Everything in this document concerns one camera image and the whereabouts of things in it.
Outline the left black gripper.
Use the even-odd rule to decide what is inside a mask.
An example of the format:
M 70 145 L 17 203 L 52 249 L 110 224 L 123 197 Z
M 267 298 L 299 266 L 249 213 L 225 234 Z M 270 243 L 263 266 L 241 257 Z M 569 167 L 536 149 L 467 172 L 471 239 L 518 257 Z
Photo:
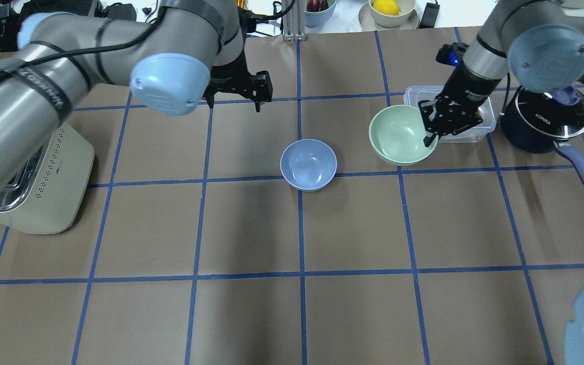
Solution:
M 266 70 L 251 74 L 246 64 L 245 52 L 224 65 L 211 68 L 209 85 L 202 94 L 208 107 L 214 107 L 216 93 L 234 93 L 254 103 L 255 111 L 261 112 L 264 103 L 273 101 L 273 83 Z

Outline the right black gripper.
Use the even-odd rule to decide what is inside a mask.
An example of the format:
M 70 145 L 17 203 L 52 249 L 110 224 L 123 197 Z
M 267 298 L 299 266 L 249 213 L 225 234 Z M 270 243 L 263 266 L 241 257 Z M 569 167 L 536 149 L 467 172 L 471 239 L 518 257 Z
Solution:
M 443 89 L 431 100 L 418 101 L 426 134 L 425 148 L 435 148 L 440 136 L 457 135 L 480 124 L 479 108 L 493 92 L 493 80 L 457 65 Z

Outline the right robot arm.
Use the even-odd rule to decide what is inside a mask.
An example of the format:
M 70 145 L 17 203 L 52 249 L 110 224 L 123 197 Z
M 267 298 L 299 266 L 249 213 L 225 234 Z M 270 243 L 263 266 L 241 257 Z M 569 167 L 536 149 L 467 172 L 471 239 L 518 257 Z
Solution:
M 440 94 L 419 102 L 422 145 L 480 124 L 475 114 L 500 81 L 513 77 L 535 93 L 584 84 L 584 16 L 562 1 L 499 1 L 461 55 Z

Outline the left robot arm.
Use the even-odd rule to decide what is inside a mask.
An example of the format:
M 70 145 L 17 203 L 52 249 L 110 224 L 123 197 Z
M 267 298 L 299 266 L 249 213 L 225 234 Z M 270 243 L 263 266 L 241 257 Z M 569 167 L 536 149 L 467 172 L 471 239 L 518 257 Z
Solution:
M 155 23 L 39 13 L 19 51 L 0 60 L 0 190 L 99 84 L 128 86 L 144 106 L 184 115 L 216 93 L 257 108 L 273 99 L 266 71 L 246 67 L 246 25 L 234 1 L 163 1 Z

